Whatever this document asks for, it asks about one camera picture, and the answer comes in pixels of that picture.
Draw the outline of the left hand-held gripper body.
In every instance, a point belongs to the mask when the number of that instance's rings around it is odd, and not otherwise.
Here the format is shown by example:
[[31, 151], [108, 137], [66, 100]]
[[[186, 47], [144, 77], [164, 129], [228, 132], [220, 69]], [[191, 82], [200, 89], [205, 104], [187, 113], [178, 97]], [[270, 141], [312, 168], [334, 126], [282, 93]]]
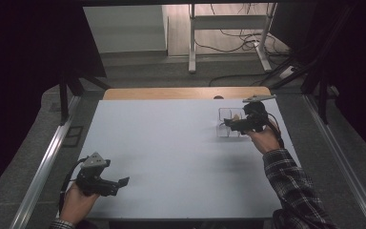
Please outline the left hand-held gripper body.
[[105, 180], [101, 177], [105, 168], [110, 166], [111, 161], [104, 159], [97, 152], [88, 156], [82, 163], [76, 178], [76, 185], [85, 196], [97, 194], [103, 197], [115, 196], [119, 189], [119, 183]]

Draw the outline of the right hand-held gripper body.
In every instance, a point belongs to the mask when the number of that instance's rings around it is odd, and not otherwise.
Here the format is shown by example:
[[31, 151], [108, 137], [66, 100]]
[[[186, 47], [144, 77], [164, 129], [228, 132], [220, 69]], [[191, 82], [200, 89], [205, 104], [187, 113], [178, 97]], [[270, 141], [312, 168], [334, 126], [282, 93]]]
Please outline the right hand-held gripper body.
[[231, 130], [239, 131], [245, 135], [247, 131], [262, 132], [264, 126], [274, 128], [268, 118], [268, 112], [266, 111], [265, 105], [262, 103], [263, 100], [269, 100], [275, 98], [274, 95], [253, 95], [249, 98], [242, 100], [245, 103], [243, 111], [245, 112], [245, 119], [238, 119], [231, 121]]

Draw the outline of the clear plastic divided organizer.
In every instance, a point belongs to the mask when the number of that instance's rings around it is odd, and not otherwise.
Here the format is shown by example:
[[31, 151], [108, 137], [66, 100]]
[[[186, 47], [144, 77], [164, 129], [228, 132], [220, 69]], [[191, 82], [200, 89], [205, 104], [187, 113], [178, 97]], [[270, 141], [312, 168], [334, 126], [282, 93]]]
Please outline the clear plastic divided organizer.
[[242, 137], [239, 131], [233, 131], [230, 126], [224, 125], [224, 118], [232, 119], [235, 114], [245, 119], [246, 115], [241, 108], [219, 108], [217, 116], [216, 134], [218, 137]]

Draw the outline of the person's right hand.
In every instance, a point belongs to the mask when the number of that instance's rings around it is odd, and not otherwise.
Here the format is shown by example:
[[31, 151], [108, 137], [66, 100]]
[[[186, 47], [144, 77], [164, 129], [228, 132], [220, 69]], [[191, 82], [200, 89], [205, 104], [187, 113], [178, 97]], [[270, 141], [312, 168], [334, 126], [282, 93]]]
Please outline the person's right hand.
[[247, 135], [250, 137], [255, 148], [262, 155], [280, 149], [279, 141], [275, 136], [274, 130], [270, 126], [266, 126], [262, 132], [248, 131]]

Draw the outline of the person's left hand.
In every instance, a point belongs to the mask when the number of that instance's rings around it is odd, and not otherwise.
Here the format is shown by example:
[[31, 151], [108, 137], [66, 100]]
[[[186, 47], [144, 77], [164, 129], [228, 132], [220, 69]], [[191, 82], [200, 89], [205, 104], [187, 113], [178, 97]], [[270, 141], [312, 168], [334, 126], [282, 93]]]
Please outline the person's left hand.
[[73, 183], [68, 189], [60, 213], [60, 219], [77, 224], [91, 211], [99, 195], [85, 196], [79, 187]]

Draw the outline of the black floor plate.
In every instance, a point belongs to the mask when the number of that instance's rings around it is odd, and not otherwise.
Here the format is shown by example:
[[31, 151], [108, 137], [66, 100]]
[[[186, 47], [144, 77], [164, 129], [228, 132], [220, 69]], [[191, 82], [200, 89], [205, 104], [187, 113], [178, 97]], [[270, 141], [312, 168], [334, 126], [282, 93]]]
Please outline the black floor plate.
[[71, 126], [63, 140], [62, 146], [65, 148], [77, 147], [83, 134], [83, 126]]

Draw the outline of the pale table cover board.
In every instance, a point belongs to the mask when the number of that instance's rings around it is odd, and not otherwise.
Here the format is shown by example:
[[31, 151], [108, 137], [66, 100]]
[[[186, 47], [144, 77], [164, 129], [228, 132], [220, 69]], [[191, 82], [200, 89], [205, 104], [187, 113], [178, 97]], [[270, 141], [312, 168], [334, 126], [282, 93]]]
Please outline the pale table cover board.
[[280, 202], [262, 155], [245, 136], [218, 135], [218, 115], [239, 99], [102, 100], [81, 151], [127, 178], [100, 198], [93, 219], [266, 219]]

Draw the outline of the white power strip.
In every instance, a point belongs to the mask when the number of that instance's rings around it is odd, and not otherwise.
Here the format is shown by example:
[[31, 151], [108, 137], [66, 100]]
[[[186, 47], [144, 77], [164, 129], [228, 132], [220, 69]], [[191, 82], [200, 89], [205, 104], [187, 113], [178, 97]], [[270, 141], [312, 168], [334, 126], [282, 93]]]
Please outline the white power strip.
[[284, 79], [286, 77], [288, 77], [289, 75], [291, 75], [292, 73], [294, 73], [296, 71], [296, 67], [294, 66], [289, 66], [286, 70], [284, 70], [281, 74], [280, 74], [280, 78]]

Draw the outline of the wooden table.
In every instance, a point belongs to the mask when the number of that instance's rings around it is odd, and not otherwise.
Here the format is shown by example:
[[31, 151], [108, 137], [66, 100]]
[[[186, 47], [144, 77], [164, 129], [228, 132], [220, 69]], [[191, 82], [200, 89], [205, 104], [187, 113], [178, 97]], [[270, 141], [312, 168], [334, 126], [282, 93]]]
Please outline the wooden table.
[[214, 99], [247, 98], [253, 95], [270, 95], [267, 87], [193, 87], [193, 88], [128, 88], [108, 89], [104, 100], [147, 99]]

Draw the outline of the black metal stand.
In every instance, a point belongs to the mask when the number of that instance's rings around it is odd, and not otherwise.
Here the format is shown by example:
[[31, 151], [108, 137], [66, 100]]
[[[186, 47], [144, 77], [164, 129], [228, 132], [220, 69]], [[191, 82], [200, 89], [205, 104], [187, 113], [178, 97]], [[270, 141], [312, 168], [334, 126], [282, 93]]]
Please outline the black metal stand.
[[96, 77], [87, 75], [79, 70], [72, 70], [69, 73], [62, 73], [59, 81], [61, 126], [63, 126], [68, 121], [71, 115], [68, 103], [68, 90], [71, 90], [71, 93], [75, 96], [81, 96], [85, 91], [80, 81], [81, 78], [86, 79], [93, 85], [98, 86], [103, 90], [108, 90], [111, 88], [110, 85], [102, 82]]
[[270, 90], [277, 90], [300, 76], [305, 75], [306, 78], [303, 81], [300, 90], [303, 94], [312, 94], [316, 87], [319, 88], [317, 113], [325, 124], [328, 123], [326, 115], [328, 76], [325, 73], [324, 64], [328, 60], [331, 49], [335, 46], [338, 36], [357, 3], [357, 0], [339, 1], [340, 7], [335, 14], [335, 18], [326, 29], [325, 34], [322, 34], [318, 39], [321, 45], [316, 48], [314, 59], [299, 71], [292, 73], [287, 78], [269, 86]]

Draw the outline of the dark curtain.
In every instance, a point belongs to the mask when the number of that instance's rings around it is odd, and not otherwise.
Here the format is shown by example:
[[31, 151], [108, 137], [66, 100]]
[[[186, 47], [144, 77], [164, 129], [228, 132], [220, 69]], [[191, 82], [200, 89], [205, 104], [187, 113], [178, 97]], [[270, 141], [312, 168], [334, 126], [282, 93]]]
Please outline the dark curtain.
[[271, 34], [292, 49], [298, 62], [322, 61], [301, 86], [334, 86], [335, 104], [366, 141], [366, 0], [298, 0], [280, 3]]
[[106, 75], [82, 6], [0, 0], [0, 176], [41, 107], [65, 78]]

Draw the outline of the aluminium rail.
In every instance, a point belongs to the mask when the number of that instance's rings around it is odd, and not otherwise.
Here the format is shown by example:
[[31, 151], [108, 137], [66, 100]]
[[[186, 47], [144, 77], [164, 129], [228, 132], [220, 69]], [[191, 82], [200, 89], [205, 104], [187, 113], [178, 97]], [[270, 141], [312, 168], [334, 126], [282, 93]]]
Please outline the aluminium rail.
[[312, 114], [319, 131], [327, 142], [330, 151], [335, 158], [336, 164], [339, 167], [339, 170], [341, 171], [353, 195], [355, 196], [359, 208], [366, 218], [366, 188], [356, 176], [355, 170], [352, 168], [349, 160], [345, 156], [331, 128], [328, 124], [325, 124], [322, 118], [319, 116], [317, 105], [314, 102], [314, 97], [312, 95], [303, 95], [303, 99], [307, 104], [307, 107]]
[[49, 147], [47, 148], [39, 167], [30, 183], [27, 193], [15, 214], [12, 223], [10, 224], [10, 229], [25, 229], [31, 214], [36, 206], [37, 200], [39, 199], [44, 185], [47, 182], [49, 174], [51, 172], [52, 165], [56, 160], [58, 152], [61, 145], [65, 139], [65, 136], [71, 126], [71, 122], [74, 118], [76, 108], [80, 102], [80, 96], [73, 96], [71, 102], [68, 105], [69, 117], [66, 121], [59, 125], [51, 139]]

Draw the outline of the white metal desk frame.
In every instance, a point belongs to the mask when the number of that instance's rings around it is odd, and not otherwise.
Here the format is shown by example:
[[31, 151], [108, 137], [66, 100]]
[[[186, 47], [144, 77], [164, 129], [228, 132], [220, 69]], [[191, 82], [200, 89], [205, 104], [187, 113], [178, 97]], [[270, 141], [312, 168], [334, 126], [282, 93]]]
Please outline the white metal desk frame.
[[195, 15], [195, 4], [189, 5], [190, 16], [190, 49], [189, 72], [196, 71], [195, 32], [204, 30], [261, 30], [261, 37], [255, 43], [255, 51], [265, 72], [272, 67], [265, 54], [265, 41], [270, 31], [276, 3], [272, 3], [265, 15]]

